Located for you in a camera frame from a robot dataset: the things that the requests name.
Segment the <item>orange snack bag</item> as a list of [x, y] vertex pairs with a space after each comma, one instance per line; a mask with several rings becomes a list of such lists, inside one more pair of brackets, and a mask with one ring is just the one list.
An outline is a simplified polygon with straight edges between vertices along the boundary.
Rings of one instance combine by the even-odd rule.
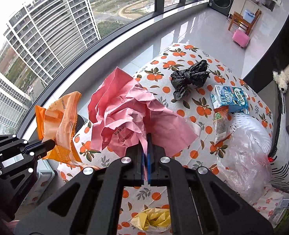
[[45, 159], [68, 165], [80, 164], [81, 158], [73, 143], [77, 125], [77, 105], [81, 93], [71, 92], [53, 102], [48, 108], [35, 106], [38, 138], [42, 142], [53, 140], [55, 146]]

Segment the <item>yellow snack wrapper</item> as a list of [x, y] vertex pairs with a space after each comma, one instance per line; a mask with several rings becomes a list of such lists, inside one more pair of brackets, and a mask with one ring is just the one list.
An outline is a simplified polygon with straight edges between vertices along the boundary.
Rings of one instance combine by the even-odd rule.
[[171, 228], [170, 210], [160, 208], [146, 209], [136, 214], [130, 223], [133, 227], [143, 232], [162, 233]]

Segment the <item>clear plastic bottle orange cap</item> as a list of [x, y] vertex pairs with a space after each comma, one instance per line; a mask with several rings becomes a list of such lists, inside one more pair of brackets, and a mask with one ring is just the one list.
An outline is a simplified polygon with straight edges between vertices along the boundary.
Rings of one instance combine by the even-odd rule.
[[269, 184], [271, 167], [268, 154], [272, 140], [256, 118], [244, 113], [233, 114], [228, 129], [230, 138], [224, 142], [226, 153], [217, 160], [218, 178], [253, 204]]

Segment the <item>clear orange snack wrapper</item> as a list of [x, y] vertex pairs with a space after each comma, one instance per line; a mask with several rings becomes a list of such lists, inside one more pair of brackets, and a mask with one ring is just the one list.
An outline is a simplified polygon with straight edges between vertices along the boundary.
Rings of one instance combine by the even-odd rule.
[[214, 143], [217, 144], [223, 141], [229, 135], [228, 129], [228, 106], [221, 106], [215, 109], [213, 124], [215, 128], [215, 140]]

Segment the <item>pink paper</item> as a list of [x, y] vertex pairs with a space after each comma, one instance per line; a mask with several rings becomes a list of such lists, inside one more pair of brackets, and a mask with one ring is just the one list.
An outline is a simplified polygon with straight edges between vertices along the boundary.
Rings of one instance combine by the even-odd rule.
[[140, 143], [148, 151], [147, 135], [171, 157], [186, 149], [201, 134], [201, 127], [166, 108], [120, 68], [110, 73], [88, 104], [92, 123], [90, 147], [106, 147], [119, 157]]

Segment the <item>black plastic bag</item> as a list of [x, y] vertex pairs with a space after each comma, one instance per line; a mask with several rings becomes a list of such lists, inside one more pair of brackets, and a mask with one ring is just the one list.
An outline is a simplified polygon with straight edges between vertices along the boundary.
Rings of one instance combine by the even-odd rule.
[[196, 88], [202, 87], [210, 74], [207, 69], [208, 63], [206, 60], [201, 60], [187, 69], [173, 72], [170, 77], [171, 85], [175, 89], [173, 92], [174, 99], [179, 101], [183, 98], [188, 92], [189, 85], [194, 85]]

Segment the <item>blue white milk carton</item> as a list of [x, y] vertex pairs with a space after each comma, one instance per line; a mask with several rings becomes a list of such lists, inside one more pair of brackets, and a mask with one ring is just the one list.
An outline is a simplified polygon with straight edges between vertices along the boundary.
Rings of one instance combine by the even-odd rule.
[[215, 85], [210, 93], [214, 110], [227, 107], [231, 113], [242, 112], [249, 113], [249, 105], [247, 101], [248, 95], [242, 88], [229, 87], [223, 85]]

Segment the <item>orange fruit print tablecloth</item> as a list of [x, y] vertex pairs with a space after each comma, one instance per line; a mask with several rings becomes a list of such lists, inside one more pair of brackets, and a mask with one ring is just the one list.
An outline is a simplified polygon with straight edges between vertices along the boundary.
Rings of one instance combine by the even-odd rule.
[[106, 78], [113, 117], [80, 120], [74, 143], [89, 136], [120, 154], [108, 167], [82, 168], [59, 192], [58, 234], [116, 234], [125, 187], [166, 187], [169, 208], [158, 228], [173, 234], [272, 234], [271, 224], [206, 167], [192, 170], [172, 156], [199, 135], [197, 124], [167, 109], [116, 69]]

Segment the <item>white plush toy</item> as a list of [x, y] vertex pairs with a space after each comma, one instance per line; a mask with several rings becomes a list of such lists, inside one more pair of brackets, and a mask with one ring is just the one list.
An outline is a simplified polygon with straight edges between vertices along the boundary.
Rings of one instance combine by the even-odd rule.
[[273, 71], [273, 80], [281, 93], [286, 93], [289, 86], [289, 64], [280, 72]]

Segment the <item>pink plastic stool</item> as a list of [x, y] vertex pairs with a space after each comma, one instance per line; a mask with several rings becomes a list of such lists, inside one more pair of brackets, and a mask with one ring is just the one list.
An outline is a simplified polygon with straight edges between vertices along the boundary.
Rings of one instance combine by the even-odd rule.
[[233, 34], [232, 40], [242, 48], [245, 48], [250, 41], [250, 37], [245, 32], [237, 29]]

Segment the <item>wooden chair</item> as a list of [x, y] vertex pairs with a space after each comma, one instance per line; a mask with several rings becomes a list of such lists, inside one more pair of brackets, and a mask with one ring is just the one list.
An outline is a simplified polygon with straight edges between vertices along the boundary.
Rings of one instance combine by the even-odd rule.
[[254, 24], [259, 19], [261, 14], [262, 14], [262, 11], [260, 9], [257, 9], [256, 13], [254, 14], [253, 21], [251, 23], [249, 23], [238, 12], [234, 12], [234, 14], [232, 15], [232, 19], [231, 19], [231, 22], [229, 24], [228, 30], [230, 31], [232, 25], [236, 25], [237, 27], [241, 28], [242, 30], [245, 30], [245, 33], [249, 36]]

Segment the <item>blue plastic basin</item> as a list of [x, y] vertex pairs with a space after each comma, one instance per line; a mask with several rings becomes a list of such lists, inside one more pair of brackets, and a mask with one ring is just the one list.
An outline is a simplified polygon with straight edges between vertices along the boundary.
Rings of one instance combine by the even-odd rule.
[[249, 10], [245, 10], [243, 12], [243, 19], [249, 24], [251, 24], [253, 20], [255, 19], [255, 14]]

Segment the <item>dark window frame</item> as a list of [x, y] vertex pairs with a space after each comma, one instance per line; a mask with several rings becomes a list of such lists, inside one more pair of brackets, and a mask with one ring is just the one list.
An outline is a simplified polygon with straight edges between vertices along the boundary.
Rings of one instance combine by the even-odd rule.
[[17, 124], [52, 80], [101, 39], [137, 19], [196, 1], [18, 0], [4, 33], [18, 57], [9, 75], [30, 97]]

